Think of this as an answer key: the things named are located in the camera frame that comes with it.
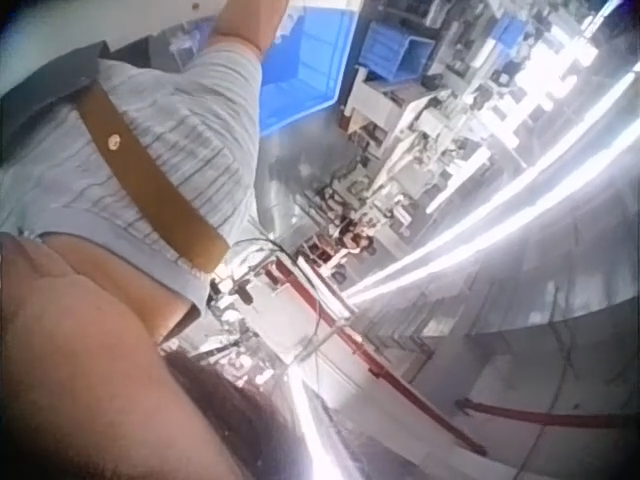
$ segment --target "red pipe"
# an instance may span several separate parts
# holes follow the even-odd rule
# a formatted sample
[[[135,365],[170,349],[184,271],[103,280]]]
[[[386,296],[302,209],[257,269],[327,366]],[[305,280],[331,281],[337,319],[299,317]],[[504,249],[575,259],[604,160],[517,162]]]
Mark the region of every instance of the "red pipe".
[[[602,414],[602,415],[573,415],[546,412],[530,412],[513,408],[496,407],[484,403],[474,402],[468,398],[456,401],[456,406],[462,410],[471,410],[493,417],[506,418],[518,422],[534,423],[545,427],[570,427],[610,429],[633,427],[637,425],[638,415],[634,414]]]
[[[307,306],[314,312],[320,312],[320,318],[326,323],[329,328],[332,328],[336,324],[336,320],[320,305],[318,307],[318,300],[315,295],[310,292],[307,287],[295,276],[295,274],[287,267],[280,259],[275,261],[275,269],[282,275],[284,280],[291,285],[294,291],[302,298]],[[324,279],[318,275],[318,279],[324,281]],[[450,433],[454,438],[459,440],[462,444],[468,447],[472,452],[486,456],[487,450],[478,442],[469,437],[466,433],[453,425],[447,418],[442,416],[439,412],[433,409],[431,405],[425,402],[419,395],[417,395],[402,379],[390,371],[378,358],[371,353],[366,345],[360,340],[356,339],[348,328],[342,328],[338,330],[336,334],[351,351],[358,356],[369,368],[369,372],[376,378],[387,382],[394,390],[402,395],[409,403],[428,416],[437,425],[442,427],[446,432]]]

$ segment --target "brown strap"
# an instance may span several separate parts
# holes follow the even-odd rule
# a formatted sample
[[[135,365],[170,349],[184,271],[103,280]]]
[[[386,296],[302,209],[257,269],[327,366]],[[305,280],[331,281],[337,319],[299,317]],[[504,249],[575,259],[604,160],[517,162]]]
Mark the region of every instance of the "brown strap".
[[[212,273],[229,250],[225,239],[169,181],[98,83],[77,102],[98,151],[162,240],[195,268]]]

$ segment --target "brown leather belt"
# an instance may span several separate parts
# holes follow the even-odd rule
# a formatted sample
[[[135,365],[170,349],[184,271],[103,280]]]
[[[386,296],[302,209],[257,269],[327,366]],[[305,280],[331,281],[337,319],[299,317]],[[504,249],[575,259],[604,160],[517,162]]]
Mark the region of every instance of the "brown leather belt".
[[[213,273],[229,245],[169,181],[99,83],[79,96],[77,109],[114,177],[155,232],[193,267]]]

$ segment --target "person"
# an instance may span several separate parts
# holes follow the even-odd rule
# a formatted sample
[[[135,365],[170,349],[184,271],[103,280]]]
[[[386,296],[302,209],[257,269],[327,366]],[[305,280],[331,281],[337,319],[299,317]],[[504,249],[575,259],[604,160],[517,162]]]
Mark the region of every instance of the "person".
[[[227,2],[182,74],[100,64],[132,131],[230,244],[252,195],[260,60],[286,8]],[[160,355],[205,310],[209,278],[152,231],[74,105],[61,100],[5,160],[3,478],[310,478],[304,442],[273,405]]]

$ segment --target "shoulder strap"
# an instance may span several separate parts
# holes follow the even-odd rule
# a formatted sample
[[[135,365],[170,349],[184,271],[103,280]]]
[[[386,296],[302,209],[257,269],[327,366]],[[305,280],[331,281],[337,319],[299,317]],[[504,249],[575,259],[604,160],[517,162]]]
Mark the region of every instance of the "shoulder strap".
[[[102,86],[89,87],[77,108],[113,175],[160,238],[198,270],[213,273],[227,242],[169,181]]]

